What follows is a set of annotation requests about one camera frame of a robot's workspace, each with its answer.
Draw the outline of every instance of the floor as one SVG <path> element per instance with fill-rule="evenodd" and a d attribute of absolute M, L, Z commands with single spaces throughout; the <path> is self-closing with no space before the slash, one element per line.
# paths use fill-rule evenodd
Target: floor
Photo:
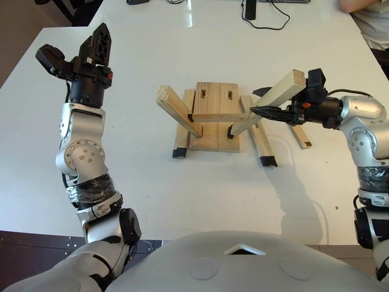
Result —
<path fill-rule="evenodd" d="M 71 8 L 69 0 L 64 3 Z M 63 26 L 71 24 L 52 1 L 0 0 L 0 87 L 42 28 Z"/>
<path fill-rule="evenodd" d="M 43 27 L 62 26 L 70 26 L 70 22 L 51 1 L 45 5 L 36 5 L 32 0 L 1 0 L 0 87 Z M 53 267 L 83 244 L 84 239 L 80 237 L 0 231 L 0 290 Z M 141 241 L 133 261 L 126 269 L 160 246 L 160 240 Z M 360 246 L 320 245 L 312 248 L 349 263 L 367 274 L 374 274 L 372 252 Z"/>

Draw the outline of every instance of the cable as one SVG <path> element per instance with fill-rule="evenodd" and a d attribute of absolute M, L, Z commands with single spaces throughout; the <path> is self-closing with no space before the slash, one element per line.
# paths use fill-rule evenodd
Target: cable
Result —
<path fill-rule="evenodd" d="M 69 101 L 69 96 L 71 94 L 71 85 L 69 84 L 69 82 L 66 80 L 66 98 L 65 98 L 65 103 L 67 103 Z M 66 181 L 66 176 L 62 174 L 62 183 L 63 183 L 63 186 L 65 186 L 65 189 L 67 189 L 69 186 L 67 184 L 67 181 Z"/>
<path fill-rule="evenodd" d="M 272 5 L 274 6 L 274 8 L 276 8 L 281 14 L 287 16 L 287 20 L 285 21 L 285 23 L 279 27 L 279 28 L 276 28 L 276 27 L 267 27 L 267 26 L 255 26 L 251 21 L 249 21 L 248 19 L 246 19 L 245 17 L 243 17 L 243 12 L 244 12 L 244 0 L 242 0 L 242 4 L 241 4 L 241 7 L 242 7 L 242 19 L 249 23 L 252 27 L 254 27 L 255 29 L 270 29 L 270 30 L 281 30 L 285 27 L 285 25 L 289 22 L 289 20 L 291 20 L 291 17 L 286 14 L 285 12 L 282 12 L 275 4 L 274 4 L 274 0 L 271 0 L 272 1 Z"/>
<path fill-rule="evenodd" d="M 331 92 L 329 92 L 327 95 L 330 96 L 331 94 L 334 94 L 334 93 L 337 93 L 337 92 L 347 92 L 347 93 L 355 93 L 355 94 L 361 94 L 363 96 L 370 96 L 370 97 L 373 97 L 372 95 L 370 95 L 369 93 L 365 93 L 363 91 L 358 91 L 358 90 L 350 90 L 350 89 L 336 89 L 336 90 L 332 90 Z"/>
<path fill-rule="evenodd" d="M 63 186 L 65 187 L 65 189 L 67 189 L 69 186 L 67 185 L 66 176 L 63 173 L 61 173 L 61 174 L 62 174 Z"/>
<path fill-rule="evenodd" d="M 67 103 L 69 101 L 69 96 L 71 94 L 71 85 L 69 84 L 69 82 L 67 82 L 67 80 L 66 80 L 66 89 L 67 89 L 67 92 L 66 92 L 65 103 Z"/>
<path fill-rule="evenodd" d="M 354 199 L 353 199 L 353 205 L 354 205 L 355 210 L 358 209 L 357 200 L 358 200 L 358 195 L 356 195 L 356 196 L 354 197 Z"/>
<path fill-rule="evenodd" d="M 184 3 L 186 0 L 166 0 L 169 4 L 181 4 Z"/>
<path fill-rule="evenodd" d="M 148 242 L 147 240 L 143 240 L 145 243 L 148 243 L 149 245 L 150 245 L 150 247 L 151 247 L 151 249 L 153 250 L 153 252 L 154 252 L 154 248 L 153 248 L 153 245 L 151 244 L 151 242 Z"/>

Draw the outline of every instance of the white table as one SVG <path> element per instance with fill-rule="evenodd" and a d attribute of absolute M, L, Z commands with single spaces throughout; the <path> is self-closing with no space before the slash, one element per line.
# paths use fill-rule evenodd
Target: white table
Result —
<path fill-rule="evenodd" d="M 295 17 L 281 32 L 245 24 L 109 28 L 114 81 L 103 105 L 103 145 L 144 238 L 242 229 L 305 244 L 356 243 L 351 200 L 358 181 L 342 133 L 306 124 L 314 146 L 301 150 L 285 124 L 264 120 L 277 169 L 258 165 L 246 133 L 239 154 L 191 151 L 174 160 L 176 122 L 155 103 L 162 84 L 182 95 L 199 81 L 231 82 L 249 94 L 292 68 L 320 67 L 329 90 L 366 91 L 388 107 L 388 82 L 349 16 L 333 8 L 322 14 L 314 2 L 306 7 L 316 14 Z M 49 43 L 70 60 L 92 31 L 42 30 L 0 90 L 0 230 L 81 235 L 54 163 L 66 88 L 34 55 Z"/>

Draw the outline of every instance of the wooden stick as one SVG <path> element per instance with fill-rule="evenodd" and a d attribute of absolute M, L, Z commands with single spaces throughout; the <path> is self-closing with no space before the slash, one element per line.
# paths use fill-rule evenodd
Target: wooden stick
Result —
<path fill-rule="evenodd" d="M 254 105 L 251 96 L 241 96 L 240 102 L 243 111 L 247 111 Z M 273 150 L 270 147 L 269 140 L 260 120 L 249 127 L 249 133 L 254 141 L 256 152 L 258 153 L 262 166 L 277 167 Z"/>
<path fill-rule="evenodd" d="M 307 149 L 312 147 L 311 141 L 308 139 L 305 134 L 303 127 L 301 125 L 289 126 L 293 135 L 295 136 L 297 142 L 300 144 L 301 149 Z"/>
<path fill-rule="evenodd" d="M 194 122 L 244 122 L 249 117 L 246 114 L 192 114 L 189 119 Z"/>
<path fill-rule="evenodd" d="M 280 106 L 298 94 L 305 88 L 305 86 L 304 72 L 292 70 L 275 86 L 273 86 L 272 89 L 270 89 L 261 99 L 259 99 L 255 106 Z M 254 113 L 251 113 L 250 110 L 245 113 L 250 114 L 250 118 L 245 122 L 233 123 L 229 128 L 229 138 L 233 138 L 234 136 L 241 134 L 262 118 Z"/>
<path fill-rule="evenodd" d="M 161 86 L 157 95 L 157 104 L 171 115 L 174 120 L 179 122 L 195 137 L 202 136 L 202 125 L 193 123 L 188 119 L 188 114 L 191 114 L 191 111 L 169 85 Z"/>
<path fill-rule="evenodd" d="M 195 100 L 195 90 L 186 89 L 184 92 L 183 101 L 189 108 L 190 112 L 193 111 L 193 102 Z M 181 124 L 178 124 L 176 140 L 173 148 L 173 158 L 185 158 L 187 155 L 189 131 L 185 129 Z"/>

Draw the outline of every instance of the wooden leg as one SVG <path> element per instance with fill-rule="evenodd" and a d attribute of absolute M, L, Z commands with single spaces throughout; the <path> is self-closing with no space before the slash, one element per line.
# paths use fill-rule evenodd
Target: wooden leg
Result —
<path fill-rule="evenodd" d="M 160 87 L 158 90 L 157 104 L 185 129 L 191 132 L 192 135 L 195 137 L 202 136 L 202 125 L 200 123 L 193 123 L 188 119 L 188 114 L 191 114 L 191 111 L 170 86 Z"/>
<path fill-rule="evenodd" d="M 291 129 L 297 142 L 300 144 L 301 149 L 307 149 L 312 147 L 312 143 L 308 139 L 301 125 L 289 126 L 289 128 Z"/>
<path fill-rule="evenodd" d="M 261 99 L 259 99 L 255 106 L 280 106 L 298 94 L 305 87 L 304 72 L 292 70 L 275 86 L 273 86 L 272 89 L 270 89 Z M 241 134 L 262 118 L 254 113 L 251 113 L 250 110 L 246 111 L 246 114 L 250 115 L 250 118 L 247 121 L 235 122 L 230 126 L 228 133 L 229 138 L 233 138 L 234 136 Z"/>
<path fill-rule="evenodd" d="M 251 96 L 241 96 L 240 102 L 243 111 L 247 111 L 251 106 L 253 106 Z M 262 166 L 277 167 L 277 162 L 275 161 L 269 140 L 267 139 L 265 130 L 260 120 L 249 127 L 249 133 L 254 141 L 256 152 L 260 157 Z"/>
<path fill-rule="evenodd" d="M 195 100 L 195 90 L 186 89 L 183 101 L 189 110 L 193 111 L 193 102 Z M 176 141 L 174 142 L 173 158 L 185 158 L 187 155 L 189 131 L 181 124 L 178 124 Z"/>

